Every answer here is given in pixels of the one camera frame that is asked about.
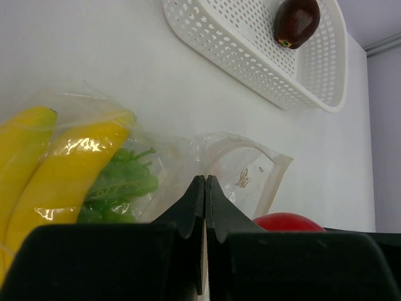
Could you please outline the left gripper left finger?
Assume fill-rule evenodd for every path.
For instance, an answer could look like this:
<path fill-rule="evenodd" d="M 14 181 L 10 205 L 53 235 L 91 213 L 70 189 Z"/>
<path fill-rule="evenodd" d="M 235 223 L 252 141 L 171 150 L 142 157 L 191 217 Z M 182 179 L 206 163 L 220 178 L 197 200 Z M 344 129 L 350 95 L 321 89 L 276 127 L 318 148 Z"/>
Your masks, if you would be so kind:
<path fill-rule="evenodd" d="M 151 223 L 40 226 L 24 240 L 2 300 L 197 300 L 205 179 Z"/>

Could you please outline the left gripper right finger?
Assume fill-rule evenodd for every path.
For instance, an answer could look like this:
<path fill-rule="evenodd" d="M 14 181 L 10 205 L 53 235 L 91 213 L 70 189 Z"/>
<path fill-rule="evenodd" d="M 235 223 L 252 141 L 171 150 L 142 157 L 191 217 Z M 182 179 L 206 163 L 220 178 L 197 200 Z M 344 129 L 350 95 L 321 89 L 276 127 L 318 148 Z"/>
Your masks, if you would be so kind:
<path fill-rule="evenodd" d="M 268 232 L 205 188 L 211 300 L 399 300 L 400 235 Z"/>

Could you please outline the red fake tomato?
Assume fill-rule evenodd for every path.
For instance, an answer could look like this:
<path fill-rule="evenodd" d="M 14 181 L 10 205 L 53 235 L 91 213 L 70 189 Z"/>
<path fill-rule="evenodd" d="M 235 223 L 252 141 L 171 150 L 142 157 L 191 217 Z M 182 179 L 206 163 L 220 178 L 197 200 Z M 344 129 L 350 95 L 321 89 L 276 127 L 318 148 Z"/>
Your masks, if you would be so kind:
<path fill-rule="evenodd" d="M 273 213 L 255 218 L 258 226 L 266 231 L 325 231 L 323 227 L 314 221 L 294 213 Z"/>

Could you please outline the green fake grapes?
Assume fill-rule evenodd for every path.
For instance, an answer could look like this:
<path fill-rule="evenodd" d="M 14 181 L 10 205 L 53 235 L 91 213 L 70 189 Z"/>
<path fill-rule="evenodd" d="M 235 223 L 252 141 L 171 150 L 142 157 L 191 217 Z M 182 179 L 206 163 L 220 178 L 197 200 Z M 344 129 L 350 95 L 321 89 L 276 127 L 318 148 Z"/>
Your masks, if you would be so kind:
<path fill-rule="evenodd" d="M 134 223 L 134 200 L 154 192 L 158 177 L 150 172 L 151 161 L 141 160 L 156 153 L 150 148 L 136 153 L 119 149 L 102 169 L 87 192 L 78 223 Z"/>

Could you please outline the clear zip top bag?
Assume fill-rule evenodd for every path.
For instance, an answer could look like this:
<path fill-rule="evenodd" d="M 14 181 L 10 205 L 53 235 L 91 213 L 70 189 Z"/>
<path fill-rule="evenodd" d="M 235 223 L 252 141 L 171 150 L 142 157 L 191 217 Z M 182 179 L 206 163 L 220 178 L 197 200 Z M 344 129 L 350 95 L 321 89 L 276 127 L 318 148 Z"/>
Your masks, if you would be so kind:
<path fill-rule="evenodd" d="M 1 254 L 11 214 L 26 185 L 48 155 L 51 143 L 68 129 L 99 121 L 103 115 L 128 110 L 102 95 L 38 92 L 1 121 Z M 257 142 L 228 133 L 192 139 L 163 136 L 137 123 L 121 148 L 156 153 L 150 172 L 158 188 L 134 200 L 136 222 L 153 221 L 181 197 L 194 176 L 215 176 L 224 194 L 250 218 L 266 214 L 292 158 Z"/>

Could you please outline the dark purple fake fruit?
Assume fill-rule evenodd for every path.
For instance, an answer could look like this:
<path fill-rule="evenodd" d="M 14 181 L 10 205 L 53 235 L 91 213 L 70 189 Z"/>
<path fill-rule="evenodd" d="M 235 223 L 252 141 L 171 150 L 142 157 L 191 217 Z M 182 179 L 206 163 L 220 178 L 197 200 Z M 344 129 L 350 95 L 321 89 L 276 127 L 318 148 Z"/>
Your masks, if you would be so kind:
<path fill-rule="evenodd" d="M 284 48 L 296 50 L 314 35 L 319 23 L 320 7 L 317 1 L 284 1 L 274 19 L 274 40 Z"/>

